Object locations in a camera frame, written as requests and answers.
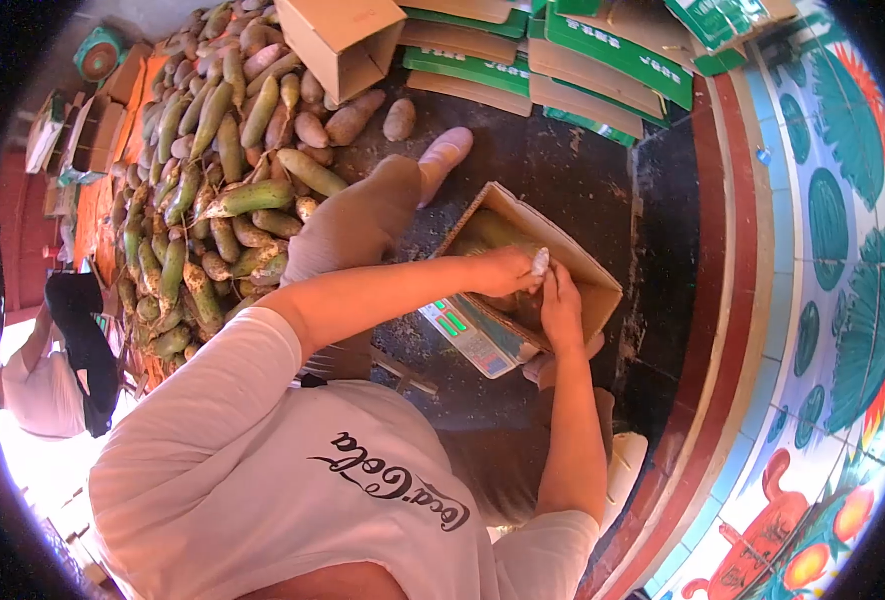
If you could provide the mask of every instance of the foot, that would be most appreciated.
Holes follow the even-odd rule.
[[[593,358],[603,350],[606,336],[600,331],[585,345],[585,355]],[[556,384],[556,356],[548,352],[536,354],[531,361],[522,366],[522,377],[529,379],[540,390]]]
[[[449,129],[429,144],[419,159],[422,175],[419,208],[432,202],[443,180],[453,168],[463,162],[473,148],[473,132],[464,126]]]

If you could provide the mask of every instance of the stack of boxes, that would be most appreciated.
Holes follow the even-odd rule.
[[[396,0],[411,88],[528,116],[626,146],[642,122],[692,109],[693,76],[743,65],[742,42],[793,17],[792,0]]]

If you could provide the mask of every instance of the white t-shirt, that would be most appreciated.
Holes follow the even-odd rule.
[[[83,393],[65,352],[39,358],[32,372],[22,351],[3,366],[3,408],[37,436],[71,438],[86,431]]]
[[[410,600],[575,594],[591,516],[545,514],[492,544],[415,407],[369,381],[291,389],[300,354],[281,315],[248,308],[111,431],[89,498],[132,592],[233,599],[373,562]]]

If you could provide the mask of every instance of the pink slipper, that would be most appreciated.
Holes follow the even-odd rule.
[[[456,126],[433,140],[419,159],[422,174],[419,208],[422,209],[436,196],[436,192],[466,155],[473,149],[473,132],[464,126]]]

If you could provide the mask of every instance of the teal leaf painting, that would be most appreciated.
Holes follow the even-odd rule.
[[[796,336],[796,358],[793,361],[793,373],[801,378],[816,354],[816,343],[819,342],[819,309],[816,302],[809,302],[799,314],[799,329]]]
[[[800,88],[806,87],[806,67],[803,66],[803,62],[798,57],[787,61],[782,68],[786,70],[789,79],[793,80],[797,86]]]
[[[794,444],[797,450],[804,449],[812,440],[813,424],[823,412],[823,403],[826,401],[826,388],[821,385],[813,388],[802,401],[799,407],[798,423],[796,424],[796,438]]]
[[[832,316],[832,337],[839,335],[846,323],[846,290],[839,290],[836,298],[836,314]]]
[[[833,149],[843,179],[862,198],[866,210],[873,210],[885,179],[880,127],[866,96],[839,58],[831,52],[812,56],[822,141]]]
[[[873,228],[859,248],[862,261],[849,276],[847,317],[836,338],[829,433],[852,426],[879,394],[885,380],[885,228]]]
[[[772,423],[769,425],[769,433],[766,434],[766,444],[772,444],[779,437],[780,434],[783,433],[783,429],[786,426],[786,419],[788,419],[788,410],[789,406],[783,405],[781,409],[779,409],[779,414],[775,416],[772,420]]]
[[[835,175],[824,167],[809,180],[809,238],[820,288],[829,292],[843,277],[850,253],[846,204]]]
[[[809,158],[809,149],[812,148],[806,115],[803,114],[800,103],[789,94],[779,96],[779,107],[786,119],[786,132],[789,134],[789,144],[793,148],[793,158],[796,164],[803,164]]]

